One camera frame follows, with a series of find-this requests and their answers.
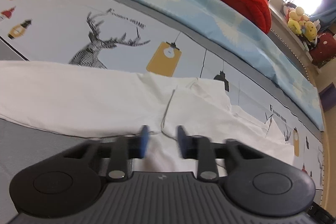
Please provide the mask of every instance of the light blue blanket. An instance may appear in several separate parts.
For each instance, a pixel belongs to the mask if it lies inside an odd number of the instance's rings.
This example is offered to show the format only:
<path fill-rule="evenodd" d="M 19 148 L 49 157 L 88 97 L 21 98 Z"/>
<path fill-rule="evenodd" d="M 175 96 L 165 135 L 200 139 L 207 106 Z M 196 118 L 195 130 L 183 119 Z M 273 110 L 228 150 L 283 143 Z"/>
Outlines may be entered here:
<path fill-rule="evenodd" d="M 317 89 L 251 21 L 220 0 L 135 0 L 233 52 L 275 82 L 324 130 Z"/>

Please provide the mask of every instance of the antler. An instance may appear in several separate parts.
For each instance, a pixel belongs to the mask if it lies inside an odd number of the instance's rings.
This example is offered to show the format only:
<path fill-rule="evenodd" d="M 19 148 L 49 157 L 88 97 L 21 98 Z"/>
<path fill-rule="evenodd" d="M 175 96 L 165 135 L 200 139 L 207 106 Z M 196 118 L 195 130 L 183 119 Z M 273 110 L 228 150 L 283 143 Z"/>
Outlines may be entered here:
<path fill-rule="evenodd" d="M 139 35 L 138 28 L 136 28 L 136 33 L 137 33 L 137 37 L 133 40 L 129 39 L 127 42 L 125 41 L 126 33 L 124 33 L 123 36 L 120 37 L 120 38 L 112 38 L 111 37 L 109 40 L 105 40 L 103 42 L 104 42 L 105 45 L 108 45 L 110 43 L 116 43 L 116 44 L 131 46 L 131 47 L 137 47 L 137 46 L 145 45 L 145 44 L 150 42 L 150 40 L 147 40 L 145 42 L 139 43 L 141 37 Z"/>
<path fill-rule="evenodd" d="M 285 136 L 285 141 L 287 142 L 289 140 L 289 138 L 291 137 L 291 132 L 289 132 L 289 135 L 288 135 L 288 128 L 287 126 L 285 125 L 286 127 L 286 130 L 287 130 L 287 134 L 285 134 L 285 131 L 283 132 L 283 135 Z"/>
<path fill-rule="evenodd" d="M 266 122 L 268 121 L 269 118 L 271 118 L 273 116 L 274 113 L 271 114 L 271 116 L 267 117 L 267 114 L 265 112 L 265 116 L 266 116 Z"/>
<path fill-rule="evenodd" d="M 322 152 L 322 150 L 320 150 L 320 147 L 319 147 L 319 152 L 323 156 L 323 152 Z M 319 166 L 320 166 L 320 185 L 322 185 L 322 182 L 323 182 L 323 177 L 322 177 L 323 162 L 321 162 L 319 154 L 317 155 L 317 161 L 319 162 Z"/>
<path fill-rule="evenodd" d="M 92 34 L 94 36 L 95 39 L 99 39 L 99 34 L 100 34 L 100 30 L 99 30 L 99 26 L 104 22 L 103 20 L 99 21 L 98 23 L 95 23 L 95 18 L 99 17 L 99 16 L 105 16 L 107 15 L 109 12 L 111 12 L 112 9 L 108 9 L 105 13 L 100 13 L 100 14 L 96 14 L 91 16 L 91 12 L 89 12 L 89 14 L 86 17 L 86 22 L 89 25 L 90 29 L 92 30 Z"/>

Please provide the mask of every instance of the white cloth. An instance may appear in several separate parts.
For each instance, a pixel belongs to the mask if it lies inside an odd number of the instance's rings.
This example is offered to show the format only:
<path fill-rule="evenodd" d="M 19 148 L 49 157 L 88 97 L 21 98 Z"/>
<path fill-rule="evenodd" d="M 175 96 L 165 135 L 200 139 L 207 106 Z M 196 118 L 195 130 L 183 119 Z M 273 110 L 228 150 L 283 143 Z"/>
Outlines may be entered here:
<path fill-rule="evenodd" d="M 234 138 L 289 164 L 294 159 L 275 121 L 264 124 L 232 106 L 216 80 L 1 61 L 0 118 L 85 138 L 137 133 L 146 124 L 154 135 L 136 169 L 194 170 L 194 162 L 180 159 L 176 141 L 164 135 L 175 138 L 178 125 L 189 135 L 213 142 Z"/>

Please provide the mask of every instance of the stuffed toy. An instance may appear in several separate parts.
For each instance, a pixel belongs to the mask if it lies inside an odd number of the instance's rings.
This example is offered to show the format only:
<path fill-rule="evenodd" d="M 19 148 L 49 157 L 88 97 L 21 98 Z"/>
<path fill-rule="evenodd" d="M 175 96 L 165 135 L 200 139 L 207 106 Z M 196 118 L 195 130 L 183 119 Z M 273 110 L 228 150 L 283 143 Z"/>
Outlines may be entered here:
<path fill-rule="evenodd" d="M 311 21 L 305 22 L 302 28 L 302 33 L 310 43 L 314 43 L 315 38 L 317 36 L 317 29 L 313 22 Z"/>
<path fill-rule="evenodd" d="M 288 20 L 288 27 L 290 30 L 298 35 L 305 36 L 311 46 L 316 46 L 317 44 L 317 29 L 313 22 L 309 20 L 309 17 L 305 14 L 305 11 L 301 7 L 288 7 L 286 19 Z"/>

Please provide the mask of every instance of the black lamp print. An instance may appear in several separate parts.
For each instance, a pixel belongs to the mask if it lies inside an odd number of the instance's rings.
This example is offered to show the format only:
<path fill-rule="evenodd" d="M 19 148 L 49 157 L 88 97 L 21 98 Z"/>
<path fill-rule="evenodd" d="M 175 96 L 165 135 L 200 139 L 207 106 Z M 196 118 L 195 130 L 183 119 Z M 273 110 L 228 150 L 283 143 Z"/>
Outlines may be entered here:
<path fill-rule="evenodd" d="M 221 71 L 218 75 L 215 76 L 214 80 L 219 80 L 224 82 L 224 87 L 227 92 L 230 91 L 229 82 L 225 79 L 225 73 Z"/>
<path fill-rule="evenodd" d="M 309 143 L 308 143 L 307 136 L 306 136 L 306 146 L 307 146 L 307 149 L 309 149 Z"/>

